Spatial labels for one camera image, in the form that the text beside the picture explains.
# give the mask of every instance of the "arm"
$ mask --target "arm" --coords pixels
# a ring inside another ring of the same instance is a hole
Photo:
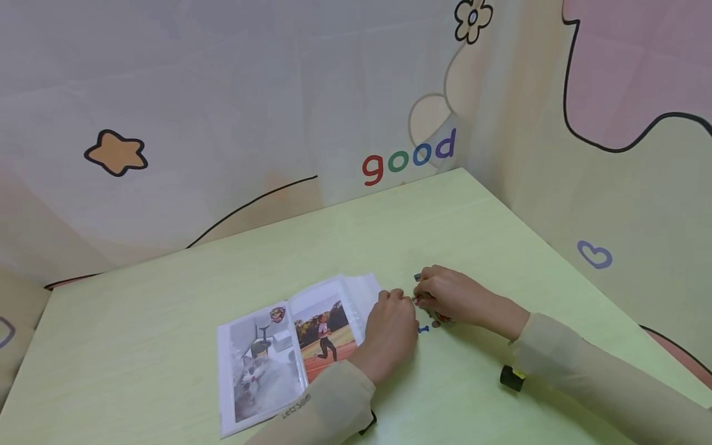
[[[424,268],[415,298],[419,307],[508,338],[519,370],[541,377],[634,441],[710,443],[712,413],[558,321],[530,314],[462,273]]]
[[[418,320],[403,291],[382,290],[368,316],[366,338],[345,362],[335,363],[289,408],[255,434],[249,445],[340,444],[373,420],[376,386],[415,350]]]
[[[636,443],[710,443],[712,413],[546,315],[532,314],[511,348],[519,370],[542,377]]]
[[[372,420],[376,387],[349,361],[335,363],[307,387],[299,400],[270,420],[247,443],[340,444]]]

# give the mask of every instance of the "table surface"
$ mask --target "table surface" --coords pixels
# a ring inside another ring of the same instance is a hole
[[[712,392],[460,169],[55,290],[0,415],[0,444],[216,444],[217,325],[339,273],[412,289],[433,263],[712,404]],[[377,426],[351,441],[627,442],[536,382],[504,389],[510,360],[505,340],[481,329],[431,328],[378,389]]]

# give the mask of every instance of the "wall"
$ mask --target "wall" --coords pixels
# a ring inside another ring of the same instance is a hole
[[[0,408],[30,345],[49,291],[0,270]]]
[[[0,264],[71,280],[462,165],[712,363],[710,5],[0,1]]]

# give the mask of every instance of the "sleeve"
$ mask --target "sleeve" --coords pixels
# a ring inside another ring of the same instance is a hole
[[[709,444],[712,412],[533,313],[511,345],[516,367],[571,396],[639,444]]]
[[[335,363],[247,444],[341,444],[371,424],[370,403],[375,390],[369,378],[351,362]]]

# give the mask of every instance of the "wrist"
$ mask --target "wrist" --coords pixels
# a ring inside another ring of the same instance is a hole
[[[529,321],[531,314],[509,298],[501,295],[497,296],[497,312],[493,317],[493,326],[490,330],[514,342],[521,335],[524,325]]]
[[[347,360],[361,370],[376,387],[390,374],[388,361],[367,342],[357,347]]]

